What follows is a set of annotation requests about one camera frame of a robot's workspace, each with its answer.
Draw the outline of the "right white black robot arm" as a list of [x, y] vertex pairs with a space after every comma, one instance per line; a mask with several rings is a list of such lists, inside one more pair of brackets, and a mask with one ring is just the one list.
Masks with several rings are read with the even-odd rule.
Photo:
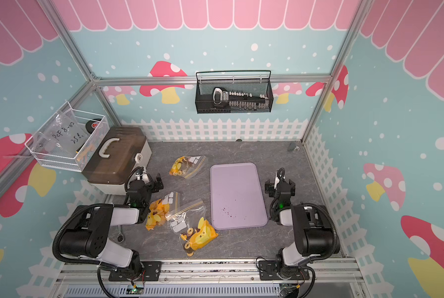
[[277, 225], [289, 226], [294, 232], [294, 242], [281, 248], [274, 262], [267, 262], [265, 269], [270, 277], [279, 279], [305, 278], [304, 267], [315, 261], [326, 260], [339, 253], [341, 244], [334, 221], [325, 206], [312, 203], [292, 203], [296, 185], [285, 179], [285, 169], [279, 168], [275, 180], [265, 182], [265, 193], [272, 198], [269, 219]]

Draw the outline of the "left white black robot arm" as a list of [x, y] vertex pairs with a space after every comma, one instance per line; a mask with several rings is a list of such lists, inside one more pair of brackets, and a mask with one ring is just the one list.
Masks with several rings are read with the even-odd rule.
[[125, 204], [78, 206], [53, 240], [54, 257], [64, 263], [95, 264], [117, 276], [135, 280], [145, 272], [137, 251], [109, 239], [111, 227], [136, 225], [149, 215], [152, 194], [164, 189], [161, 175], [135, 168], [126, 183]]

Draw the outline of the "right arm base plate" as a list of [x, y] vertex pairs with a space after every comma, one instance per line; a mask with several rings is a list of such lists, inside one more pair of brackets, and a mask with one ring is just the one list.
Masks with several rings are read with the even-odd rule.
[[262, 281], [309, 281], [310, 274], [306, 269], [296, 266], [286, 266], [282, 261], [256, 260], [259, 278]]

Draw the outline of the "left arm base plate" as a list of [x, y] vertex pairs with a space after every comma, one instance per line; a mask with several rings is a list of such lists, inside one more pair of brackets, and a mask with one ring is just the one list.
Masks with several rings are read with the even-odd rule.
[[116, 271], [111, 271], [109, 281], [158, 281], [161, 274], [161, 267], [161, 261], [143, 261], [140, 265], [130, 264], [127, 268], [118, 268]]

